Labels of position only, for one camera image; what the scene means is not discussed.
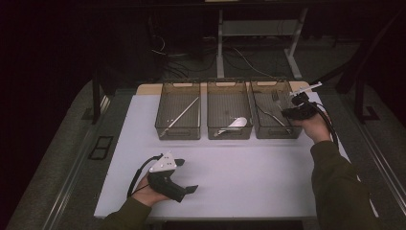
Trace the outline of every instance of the metal rod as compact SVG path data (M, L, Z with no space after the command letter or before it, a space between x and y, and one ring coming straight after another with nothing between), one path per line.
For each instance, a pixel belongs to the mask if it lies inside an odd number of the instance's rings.
M313 84L313 85L310 85L310 86L305 87L305 88L300 87L299 90L297 90L297 91L295 91L295 92L290 92L289 95L290 95L290 96L296 96L296 95L298 95L298 94L300 94L300 93L305 92L306 90L310 90L310 89L319 87L319 86L321 86L321 85L322 85L322 83L319 81L318 83Z
M274 114L272 114L272 113L270 113L270 112L264 111L264 110L263 110L260 106L258 106L258 105L257 105L257 108L259 108L259 110L260 110L261 112L263 112L264 114L266 114L266 115L272 117L273 119L275 119L275 121L277 121L282 127L286 127L286 125L285 125L281 120L279 120L279 118L277 118L277 116L275 116ZM286 129L286 132L289 133L289 134L292 134L292 131L291 131L289 128Z
M163 132L161 132L161 135L159 135L159 137L163 137L165 135L165 133L167 133L167 131L173 126L175 125L175 123L183 116L183 114L185 114L189 108L192 107L192 105L197 101L197 99L199 99L199 97L197 97L196 99L194 99L194 101L189 104L189 106L187 108L185 108L185 110L183 110L183 112L167 127L165 128L165 130Z

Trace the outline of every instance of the hand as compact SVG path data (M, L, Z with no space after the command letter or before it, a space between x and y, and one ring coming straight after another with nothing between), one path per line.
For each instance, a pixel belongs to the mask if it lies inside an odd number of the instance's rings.
M142 202L146 206L152 207L152 205L156 204L159 201L169 199L165 195L159 194L152 190L148 185L148 172L144 177L141 179L140 183L138 183L135 192L131 197L137 199L138 201Z
M330 132L327 129L326 122L320 114L316 114L313 117L302 121L295 120L293 121L293 125L302 126L305 134L313 140L314 144L322 141L331 141Z

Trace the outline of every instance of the white scoop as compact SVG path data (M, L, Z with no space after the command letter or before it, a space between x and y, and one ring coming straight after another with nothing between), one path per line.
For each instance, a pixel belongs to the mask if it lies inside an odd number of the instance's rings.
M245 125L247 125L247 119L244 117L239 117L239 118L235 119L229 126L224 127L221 130L219 130L217 133L215 133L214 136L218 136L227 130L238 129L236 127L245 127Z

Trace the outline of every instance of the person's left hand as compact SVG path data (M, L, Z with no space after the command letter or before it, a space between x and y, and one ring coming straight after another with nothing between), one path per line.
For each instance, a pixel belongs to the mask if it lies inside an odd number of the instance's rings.
M159 201L168 200L169 198L165 195L159 194L151 189L148 185L148 172L144 177L141 179L140 183L138 183L135 192L131 197L137 199L138 201L142 202L146 206L152 207L152 205L156 204Z

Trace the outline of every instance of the person's right hand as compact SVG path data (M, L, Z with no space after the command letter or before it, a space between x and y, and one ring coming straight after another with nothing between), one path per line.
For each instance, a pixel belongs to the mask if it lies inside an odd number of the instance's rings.
M327 124L320 114L313 117L298 121L293 121L293 125L302 126L305 134L313 140L314 144L322 141L331 141L330 132L327 129Z

